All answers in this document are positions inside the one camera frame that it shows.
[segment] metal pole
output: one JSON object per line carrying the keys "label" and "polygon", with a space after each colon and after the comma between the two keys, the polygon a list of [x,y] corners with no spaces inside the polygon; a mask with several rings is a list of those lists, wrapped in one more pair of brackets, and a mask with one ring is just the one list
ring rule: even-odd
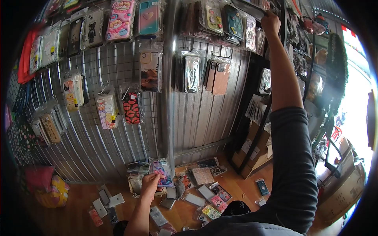
{"label": "metal pole", "polygon": [[172,87],[175,81],[175,51],[178,43],[177,24],[181,1],[168,0],[164,19],[164,53],[162,70],[161,93],[161,123],[163,156],[167,158],[171,168],[171,175],[175,176],[175,152],[174,152],[174,99],[175,93]]}

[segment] pink cartoon phone case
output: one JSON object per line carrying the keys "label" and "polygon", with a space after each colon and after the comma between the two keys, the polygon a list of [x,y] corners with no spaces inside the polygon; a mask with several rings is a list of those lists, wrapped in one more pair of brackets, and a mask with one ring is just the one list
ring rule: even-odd
{"label": "pink cartoon phone case", "polygon": [[134,7],[134,0],[121,0],[113,3],[106,33],[107,41],[130,38],[134,19]]}

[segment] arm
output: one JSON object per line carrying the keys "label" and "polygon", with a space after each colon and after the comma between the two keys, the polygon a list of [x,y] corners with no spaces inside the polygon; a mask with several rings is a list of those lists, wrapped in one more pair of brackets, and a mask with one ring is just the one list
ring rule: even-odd
{"label": "arm", "polygon": [[267,12],[267,14],[268,16],[261,20],[261,26],[270,49],[272,111],[288,106],[303,108],[297,77],[278,37],[281,22],[273,13]]}
{"label": "arm", "polygon": [[140,198],[135,206],[131,219],[127,223],[124,235],[148,236],[150,206],[154,199],[156,190],[162,190],[157,187],[160,174],[149,174],[143,177],[142,190]]}

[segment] mountain landscape phone case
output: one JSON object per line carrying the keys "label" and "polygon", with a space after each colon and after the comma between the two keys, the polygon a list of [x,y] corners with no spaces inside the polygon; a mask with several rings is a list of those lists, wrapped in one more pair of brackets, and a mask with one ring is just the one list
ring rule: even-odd
{"label": "mountain landscape phone case", "polygon": [[159,52],[141,52],[141,88],[143,91],[159,91]]}
{"label": "mountain landscape phone case", "polygon": [[159,31],[159,0],[141,1],[139,4],[138,32],[140,35],[156,34]]}
{"label": "mountain landscape phone case", "polygon": [[117,1],[112,5],[106,40],[125,40],[130,38],[133,27],[135,1]]}

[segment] brown leather phone case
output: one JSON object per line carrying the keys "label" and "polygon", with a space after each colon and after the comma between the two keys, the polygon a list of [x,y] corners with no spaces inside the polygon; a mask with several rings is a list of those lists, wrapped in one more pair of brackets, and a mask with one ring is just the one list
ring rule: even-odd
{"label": "brown leather phone case", "polygon": [[228,77],[230,75],[230,64],[228,63],[217,63],[214,77],[214,84],[212,88],[213,95],[224,95],[226,94]]}
{"label": "brown leather phone case", "polygon": [[206,83],[206,91],[211,91],[213,89],[216,66],[216,61],[210,61],[208,81]]}

